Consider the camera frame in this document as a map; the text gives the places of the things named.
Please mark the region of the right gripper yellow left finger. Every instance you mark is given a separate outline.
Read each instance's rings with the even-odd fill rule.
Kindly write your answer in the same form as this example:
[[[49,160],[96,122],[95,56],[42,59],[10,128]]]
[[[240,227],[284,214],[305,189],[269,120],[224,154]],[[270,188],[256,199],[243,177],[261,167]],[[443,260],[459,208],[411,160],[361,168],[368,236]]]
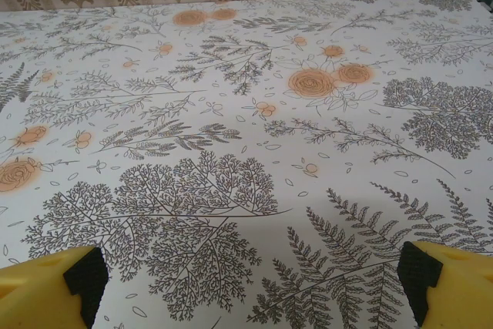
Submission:
[[[91,328],[107,285],[98,247],[76,247],[1,269],[2,328]]]

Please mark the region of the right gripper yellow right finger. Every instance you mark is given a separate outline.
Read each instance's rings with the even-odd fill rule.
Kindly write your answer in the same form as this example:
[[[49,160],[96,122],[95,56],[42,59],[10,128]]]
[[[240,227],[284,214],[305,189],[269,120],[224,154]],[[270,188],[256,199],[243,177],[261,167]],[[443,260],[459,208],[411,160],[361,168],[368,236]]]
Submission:
[[[491,328],[492,257],[406,242],[400,282],[420,328]]]

